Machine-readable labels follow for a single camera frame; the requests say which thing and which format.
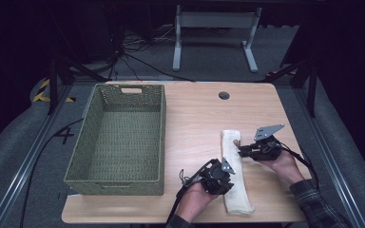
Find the white towel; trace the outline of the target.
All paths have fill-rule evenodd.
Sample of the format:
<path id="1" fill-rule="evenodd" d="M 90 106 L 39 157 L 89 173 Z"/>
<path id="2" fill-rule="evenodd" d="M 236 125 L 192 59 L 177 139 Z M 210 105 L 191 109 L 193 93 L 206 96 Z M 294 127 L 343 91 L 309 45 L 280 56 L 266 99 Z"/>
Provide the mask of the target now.
<path id="1" fill-rule="evenodd" d="M 221 132 L 221 153 L 235 173 L 230 177 L 233 187 L 224 195 L 226 210 L 232 215 L 251 215 L 255 207 L 250 203 L 245 189 L 242 159 L 235 143 L 240 141 L 238 130 Z"/>

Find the person's right hand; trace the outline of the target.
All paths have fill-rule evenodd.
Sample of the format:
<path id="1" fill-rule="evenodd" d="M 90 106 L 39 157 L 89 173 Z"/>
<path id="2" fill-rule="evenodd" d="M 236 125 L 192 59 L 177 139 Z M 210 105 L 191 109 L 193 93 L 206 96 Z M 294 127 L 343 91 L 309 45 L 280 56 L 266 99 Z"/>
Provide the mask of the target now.
<path id="1" fill-rule="evenodd" d="M 279 157 L 274 161 L 260 161 L 260 163 L 271 168 L 282 181 L 285 181 L 289 185 L 304 181 L 304 177 L 298 169 L 295 158 L 286 151 L 281 152 Z"/>

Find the white metal desk frame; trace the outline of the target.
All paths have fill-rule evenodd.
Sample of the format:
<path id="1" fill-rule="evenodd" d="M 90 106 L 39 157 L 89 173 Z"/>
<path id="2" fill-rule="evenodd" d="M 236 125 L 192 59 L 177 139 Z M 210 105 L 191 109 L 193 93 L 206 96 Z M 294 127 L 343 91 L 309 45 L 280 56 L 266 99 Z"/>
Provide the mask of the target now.
<path id="1" fill-rule="evenodd" d="M 249 36 L 241 45 L 251 72 L 257 72 L 258 66 L 252 52 L 252 44 L 261 17 L 262 8 L 251 12 L 204 12 L 182 11 L 182 6 L 176 7 L 175 16 L 175 47 L 172 69 L 179 71 L 182 58 L 182 28 L 220 28 L 249 29 Z"/>

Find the grey aluminium floor rail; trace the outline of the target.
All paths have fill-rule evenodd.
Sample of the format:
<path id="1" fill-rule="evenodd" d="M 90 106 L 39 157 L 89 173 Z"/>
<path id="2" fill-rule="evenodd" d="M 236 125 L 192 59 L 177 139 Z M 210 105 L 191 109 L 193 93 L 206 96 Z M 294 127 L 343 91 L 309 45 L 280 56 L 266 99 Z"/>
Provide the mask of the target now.
<path id="1" fill-rule="evenodd" d="M 6 191 L 4 197 L 0 201 L 0 228 L 2 227 L 4 221 L 6 220 L 10 209 L 18 198 L 22 191 L 22 188 L 29 178 L 31 169 L 34 164 L 37 163 L 37 158 L 43 151 L 44 143 L 48 141 L 48 133 L 53 125 L 58 113 L 65 103 L 65 100 L 71 91 L 71 85 L 64 85 L 60 90 L 58 95 L 57 105 L 54 109 L 47 115 L 29 148 L 27 155 L 24 157 L 19 169 L 14 174 L 10 186 Z"/>
<path id="2" fill-rule="evenodd" d="M 349 221 L 355 228 L 365 228 L 365 218 L 355 200 L 350 185 L 336 162 L 335 153 L 330 147 L 329 135 L 328 133 L 324 133 L 324 130 L 327 130 L 326 124 L 324 123 L 325 118 L 318 110 L 312 111 L 308 105 L 308 98 L 301 89 L 295 89 L 294 94 L 317 140 L 320 157 L 330 175 Z"/>

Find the black metal stand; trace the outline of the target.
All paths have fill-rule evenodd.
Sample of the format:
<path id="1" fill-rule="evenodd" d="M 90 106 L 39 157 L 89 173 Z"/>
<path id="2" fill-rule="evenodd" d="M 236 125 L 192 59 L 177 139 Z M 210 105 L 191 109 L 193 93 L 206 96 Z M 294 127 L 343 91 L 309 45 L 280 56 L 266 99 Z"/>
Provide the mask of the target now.
<path id="1" fill-rule="evenodd" d="M 52 114 L 58 105 L 58 83 L 57 80 L 60 79 L 65 86 L 71 86 L 74 81 L 74 73 L 72 73 L 71 68 L 74 67 L 83 74 L 89 76 L 97 82 L 108 82 L 108 79 L 100 76 L 96 72 L 88 69 L 80 63 L 71 60 L 68 57 L 56 55 L 53 57 L 50 69 L 49 69 L 49 111 L 48 114 Z"/>
<path id="2" fill-rule="evenodd" d="M 291 81 L 292 88 L 302 88 L 306 81 L 308 84 L 308 94 L 306 107 L 309 114 L 314 118 L 315 115 L 315 98 L 317 90 L 317 55 L 312 50 L 305 58 L 297 63 L 291 64 L 277 72 L 269 72 L 267 76 L 259 80 L 260 83 L 273 83 L 275 80 L 295 71 L 296 74 Z"/>

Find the yellow black hazard tape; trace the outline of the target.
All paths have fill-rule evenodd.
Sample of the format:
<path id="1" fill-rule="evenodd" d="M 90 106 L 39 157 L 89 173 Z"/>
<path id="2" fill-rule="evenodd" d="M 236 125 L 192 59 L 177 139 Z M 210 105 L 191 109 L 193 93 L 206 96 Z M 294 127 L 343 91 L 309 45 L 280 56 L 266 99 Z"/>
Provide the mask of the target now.
<path id="1" fill-rule="evenodd" d="M 50 97 L 44 95 L 49 83 L 50 79 L 45 79 L 45 81 L 41 84 L 36 95 L 32 99 L 34 102 L 47 102 L 47 103 L 50 102 Z"/>

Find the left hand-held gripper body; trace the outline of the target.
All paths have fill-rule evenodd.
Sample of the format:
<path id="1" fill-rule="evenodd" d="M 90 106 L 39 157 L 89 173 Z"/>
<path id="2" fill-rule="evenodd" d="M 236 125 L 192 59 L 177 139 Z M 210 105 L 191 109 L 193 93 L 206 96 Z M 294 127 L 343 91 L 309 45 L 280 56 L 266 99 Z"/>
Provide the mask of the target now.
<path id="1" fill-rule="evenodd" d="M 211 166 L 205 166 L 200 173 L 200 182 L 206 192 L 211 195 L 224 195 L 221 193 L 226 184 L 226 180 L 230 179 L 231 175 L 235 175 L 236 172 L 228 163 L 226 158 L 222 158 L 221 161 L 214 159 L 210 161 Z"/>

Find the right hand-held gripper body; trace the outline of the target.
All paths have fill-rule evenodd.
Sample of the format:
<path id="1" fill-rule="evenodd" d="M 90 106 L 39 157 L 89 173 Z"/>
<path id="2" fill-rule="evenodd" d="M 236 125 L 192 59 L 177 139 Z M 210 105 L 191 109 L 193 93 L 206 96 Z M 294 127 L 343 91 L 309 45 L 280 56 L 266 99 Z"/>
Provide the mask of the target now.
<path id="1" fill-rule="evenodd" d="M 274 136 L 280 131 L 284 124 L 276 124 L 270 126 L 259 127 L 254 137 L 251 158 L 254 161 L 274 161 L 282 150 L 280 141 Z"/>

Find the green woven basket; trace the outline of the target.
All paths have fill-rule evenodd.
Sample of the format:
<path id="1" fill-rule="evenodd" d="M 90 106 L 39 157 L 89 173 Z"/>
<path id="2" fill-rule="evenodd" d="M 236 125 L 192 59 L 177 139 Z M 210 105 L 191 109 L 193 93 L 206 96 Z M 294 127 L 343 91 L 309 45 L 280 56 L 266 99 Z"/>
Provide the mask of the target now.
<path id="1" fill-rule="evenodd" d="M 64 183 L 82 195 L 162 195 L 165 123 L 163 85 L 96 85 Z"/>

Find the person's left hand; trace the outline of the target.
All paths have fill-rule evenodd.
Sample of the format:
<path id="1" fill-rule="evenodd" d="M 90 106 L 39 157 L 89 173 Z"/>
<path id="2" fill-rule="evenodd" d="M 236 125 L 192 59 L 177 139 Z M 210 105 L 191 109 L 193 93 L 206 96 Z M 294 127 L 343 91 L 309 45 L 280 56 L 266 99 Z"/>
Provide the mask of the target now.
<path id="1" fill-rule="evenodd" d="M 206 192 L 202 184 L 197 182 L 190 186 L 182 196 L 175 214 L 187 222 L 192 222 L 217 197 L 218 195 Z"/>

